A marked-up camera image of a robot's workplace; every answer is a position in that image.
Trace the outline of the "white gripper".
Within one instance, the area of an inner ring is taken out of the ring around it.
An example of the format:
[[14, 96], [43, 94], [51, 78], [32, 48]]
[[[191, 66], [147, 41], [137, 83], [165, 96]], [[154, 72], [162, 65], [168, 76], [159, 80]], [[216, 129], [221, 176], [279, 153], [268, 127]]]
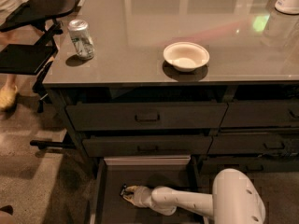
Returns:
[[140, 208], [151, 208], [152, 199], [151, 193], [152, 189], [145, 186], [129, 186], [125, 188], [126, 192], [132, 192], [134, 195], [123, 195], [122, 198]]

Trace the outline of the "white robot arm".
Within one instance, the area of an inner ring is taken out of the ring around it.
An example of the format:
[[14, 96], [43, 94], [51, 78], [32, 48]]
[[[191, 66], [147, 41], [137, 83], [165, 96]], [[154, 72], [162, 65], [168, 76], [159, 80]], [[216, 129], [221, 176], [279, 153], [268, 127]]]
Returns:
[[139, 208], [171, 216], [177, 208], [212, 219], [214, 224], [264, 224], [263, 200], [251, 180], [236, 169], [220, 171], [212, 193], [188, 192], [159, 186], [124, 186], [122, 198]]

